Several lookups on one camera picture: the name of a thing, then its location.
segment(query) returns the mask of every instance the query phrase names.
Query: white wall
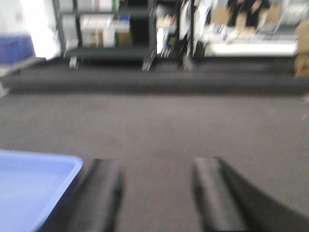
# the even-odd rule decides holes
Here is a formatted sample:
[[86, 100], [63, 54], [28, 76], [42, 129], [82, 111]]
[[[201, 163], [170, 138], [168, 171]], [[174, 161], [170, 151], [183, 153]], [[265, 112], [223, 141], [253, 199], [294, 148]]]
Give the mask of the white wall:
[[20, 0], [0, 0], [0, 33], [28, 31]]

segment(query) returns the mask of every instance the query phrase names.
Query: blue plastic tray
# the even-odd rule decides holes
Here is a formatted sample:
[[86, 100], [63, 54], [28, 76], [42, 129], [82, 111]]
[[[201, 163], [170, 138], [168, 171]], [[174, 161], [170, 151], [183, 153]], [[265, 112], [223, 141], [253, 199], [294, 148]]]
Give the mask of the blue plastic tray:
[[33, 232], [80, 171], [75, 156], [0, 150], [0, 232]]
[[34, 54], [28, 34], [0, 34], [0, 64], [14, 64]]

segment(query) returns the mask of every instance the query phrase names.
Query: person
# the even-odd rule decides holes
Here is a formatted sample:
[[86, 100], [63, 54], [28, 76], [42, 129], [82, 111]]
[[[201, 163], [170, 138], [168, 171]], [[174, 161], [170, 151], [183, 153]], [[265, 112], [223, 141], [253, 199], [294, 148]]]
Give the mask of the person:
[[230, 10], [229, 27], [236, 25], [239, 13], [246, 13], [246, 26], [257, 28], [261, 9], [269, 9], [270, 4], [268, 0], [228, 0], [227, 7]]

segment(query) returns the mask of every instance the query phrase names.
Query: gray carpet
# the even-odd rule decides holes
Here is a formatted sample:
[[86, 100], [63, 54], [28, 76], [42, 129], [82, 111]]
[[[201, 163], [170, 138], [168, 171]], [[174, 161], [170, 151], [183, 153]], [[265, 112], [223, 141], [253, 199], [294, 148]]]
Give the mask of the gray carpet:
[[14, 94], [0, 99], [0, 147], [119, 159], [120, 232], [197, 232], [195, 157], [222, 156], [309, 216], [308, 114], [301, 96]]

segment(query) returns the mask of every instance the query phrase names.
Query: black metal shelf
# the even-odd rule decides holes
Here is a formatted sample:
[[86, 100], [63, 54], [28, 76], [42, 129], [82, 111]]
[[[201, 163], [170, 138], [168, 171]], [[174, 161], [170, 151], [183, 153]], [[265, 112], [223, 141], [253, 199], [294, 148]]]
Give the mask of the black metal shelf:
[[[69, 57], [70, 67], [77, 67], [76, 62], [79, 58], [105, 58], [105, 59], [142, 59], [144, 71], [148, 71], [156, 54], [156, 23], [155, 23], [155, 1], [148, 0], [148, 6], [136, 7], [121, 7], [118, 11], [79, 11], [78, 1], [72, 0], [73, 8], [70, 11], [62, 11], [60, 9], [60, 0], [53, 0], [55, 9], [58, 34], [61, 44], [61, 56]], [[145, 33], [149, 34], [149, 45], [138, 47], [85, 47], [83, 45], [83, 35], [81, 32], [81, 16], [83, 15], [129, 15], [132, 18], [148, 19], [149, 29]], [[75, 49], [67, 50], [66, 41], [63, 30], [63, 17], [66, 15], [72, 15], [75, 17], [75, 26], [78, 37], [78, 46]]]
[[82, 47], [66, 51], [64, 57], [77, 58], [110, 58], [110, 59], [143, 59], [149, 51], [149, 46], [138, 47]]
[[120, 8], [118, 11], [60, 11], [62, 15], [75, 15], [75, 16], [82, 16], [82, 15], [130, 15], [131, 17], [142, 17], [148, 18], [151, 16], [151, 11], [148, 10], [147, 7], [125, 7]]

